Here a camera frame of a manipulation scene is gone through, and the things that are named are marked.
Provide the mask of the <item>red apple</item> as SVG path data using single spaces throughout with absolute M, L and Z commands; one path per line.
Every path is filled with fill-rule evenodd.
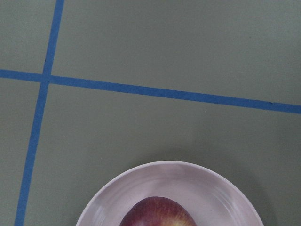
M 121 226 L 195 226 L 187 210 L 177 202 L 159 196 L 145 198 L 123 217 Z

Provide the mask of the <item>pink plate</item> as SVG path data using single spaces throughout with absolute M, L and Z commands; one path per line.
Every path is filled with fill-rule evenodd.
M 139 201 L 169 198 L 198 226 L 261 226 L 262 220 L 244 194 L 221 175 L 196 164 L 157 161 L 118 175 L 87 204 L 79 226 L 117 226 Z

